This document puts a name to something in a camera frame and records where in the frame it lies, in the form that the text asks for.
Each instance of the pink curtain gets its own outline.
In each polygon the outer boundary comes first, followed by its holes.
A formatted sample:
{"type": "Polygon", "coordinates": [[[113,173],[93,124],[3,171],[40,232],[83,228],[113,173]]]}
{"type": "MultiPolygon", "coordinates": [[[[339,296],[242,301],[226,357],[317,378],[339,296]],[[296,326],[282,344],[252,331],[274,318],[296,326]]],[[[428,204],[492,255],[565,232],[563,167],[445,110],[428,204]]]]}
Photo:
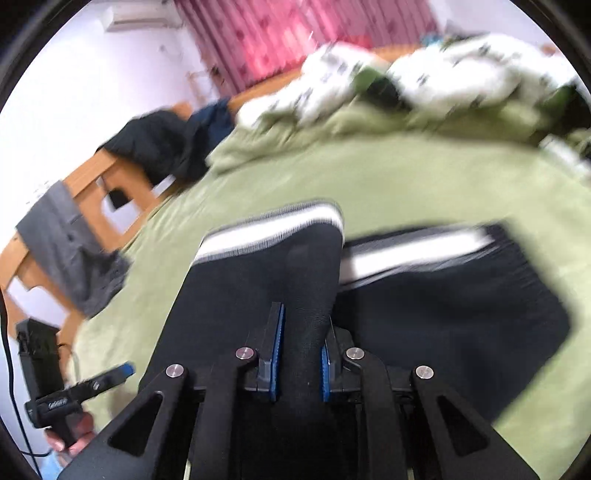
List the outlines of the pink curtain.
{"type": "Polygon", "coordinates": [[[175,0],[224,95],[292,68],[328,41],[365,47],[437,31],[427,0],[175,0]]]}

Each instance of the black cable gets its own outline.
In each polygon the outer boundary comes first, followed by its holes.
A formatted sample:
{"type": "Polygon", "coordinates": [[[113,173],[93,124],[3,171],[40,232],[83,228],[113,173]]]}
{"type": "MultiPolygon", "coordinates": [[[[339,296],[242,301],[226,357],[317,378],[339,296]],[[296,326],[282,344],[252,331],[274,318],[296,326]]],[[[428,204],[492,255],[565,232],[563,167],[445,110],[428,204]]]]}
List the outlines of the black cable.
{"type": "Polygon", "coordinates": [[[60,343],[57,347],[61,348],[63,346],[65,346],[72,355],[72,361],[74,362],[74,380],[78,383],[80,382],[80,361],[78,360],[78,355],[76,355],[76,352],[69,343],[60,343]]]}
{"type": "Polygon", "coordinates": [[[12,401],[12,408],[14,409],[14,414],[17,417],[18,425],[21,428],[22,436],[25,439],[25,444],[27,445],[28,453],[33,459],[35,470],[37,471],[39,477],[41,477],[39,465],[37,464],[37,460],[33,454],[33,449],[31,448],[29,437],[27,436],[27,432],[25,431],[25,426],[22,424],[21,414],[18,411],[17,401],[14,397],[14,367],[12,366],[12,355],[10,354],[10,345],[8,343],[8,312],[6,310],[6,304],[4,303],[4,295],[2,293],[2,289],[0,289],[0,330],[2,333],[2,344],[4,345],[4,354],[6,355],[6,363],[8,367],[8,393],[10,395],[10,400],[12,401]]]}
{"type": "Polygon", "coordinates": [[[26,455],[28,457],[43,458],[43,457],[50,456],[51,453],[53,452],[53,450],[49,449],[45,453],[29,453],[29,452],[23,452],[22,450],[19,450],[19,452],[21,452],[23,455],[26,455]]]}

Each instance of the gray cloth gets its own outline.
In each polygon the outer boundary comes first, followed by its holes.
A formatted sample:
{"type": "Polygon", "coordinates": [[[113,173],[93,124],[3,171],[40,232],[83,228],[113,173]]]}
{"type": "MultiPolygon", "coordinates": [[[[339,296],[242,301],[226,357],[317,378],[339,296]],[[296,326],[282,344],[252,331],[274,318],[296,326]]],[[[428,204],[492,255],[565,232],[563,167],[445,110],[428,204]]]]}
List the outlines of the gray cloth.
{"type": "Polygon", "coordinates": [[[129,263],[103,251],[61,181],[17,225],[35,261],[64,295],[92,317],[123,287],[129,263]]]}

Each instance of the mattress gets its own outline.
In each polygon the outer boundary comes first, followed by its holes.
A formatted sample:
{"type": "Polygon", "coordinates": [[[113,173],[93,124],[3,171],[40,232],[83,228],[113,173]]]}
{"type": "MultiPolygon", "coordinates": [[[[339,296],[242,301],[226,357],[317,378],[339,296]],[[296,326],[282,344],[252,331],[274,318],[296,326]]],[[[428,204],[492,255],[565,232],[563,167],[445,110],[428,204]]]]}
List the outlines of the mattress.
{"type": "Polygon", "coordinates": [[[125,361],[137,368],[125,385],[85,404],[97,426],[134,397],[206,232],[322,198],[340,206],[348,239],[413,225],[506,222],[573,327],[494,426],[541,479],[559,479],[591,432],[591,192],[528,144],[532,123],[519,130],[507,115],[418,131],[352,103],[310,129],[285,120],[235,130],[212,152],[202,181],[168,199],[126,247],[124,289],[79,330],[83,378],[125,361]]]}

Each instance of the wooden bed frame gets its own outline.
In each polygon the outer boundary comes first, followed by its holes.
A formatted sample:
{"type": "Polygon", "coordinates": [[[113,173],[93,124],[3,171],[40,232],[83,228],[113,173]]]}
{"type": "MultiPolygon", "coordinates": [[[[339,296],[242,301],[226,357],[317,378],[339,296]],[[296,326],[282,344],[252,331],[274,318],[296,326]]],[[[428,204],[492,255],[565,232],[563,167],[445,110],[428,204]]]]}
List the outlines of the wooden bed frame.
{"type": "MultiPolygon", "coordinates": [[[[375,52],[384,60],[394,61],[402,55],[413,52],[416,48],[417,46],[414,45],[390,46],[378,48],[375,52]]],[[[234,96],[228,104],[229,109],[235,113],[245,102],[274,93],[299,75],[300,71],[297,69],[266,80],[234,96]]],[[[172,107],[172,110],[182,118],[188,118],[192,113],[192,108],[188,103],[179,103],[172,107]]],[[[174,182],[162,194],[155,196],[152,193],[152,185],[140,167],[105,150],[98,151],[75,169],[64,179],[64,183],[70,189],[74,201],[99,242],[107,251],[113,251],[126,245],[145,223],[153,208],[179,188],[178,182],[174,182]],[[97,183],[98,178],[102,178],[104,186],[97,183]],[[115,230],[103,215],[101,208],[103,198],[115,188],[123,190],[141,211],[139,217],[123,234],[115,230]]],[[[4,294],[8,311],[8,332],[12,337],[15,337],[15,325],[27,318],[27,315],[6,292],[11,280],[15,277],[18,277],[27,289],[34,287],[46,289],[63,306],[67,315],[61,326],[58,339],[60,343],[73,345],[78,327],[85,316],[44,274],[17,233],[0,253],[0,288],[4,294]]],[[[63,349],[61,368],[64,374],[69,356],[69,349],[63,349]]]]}

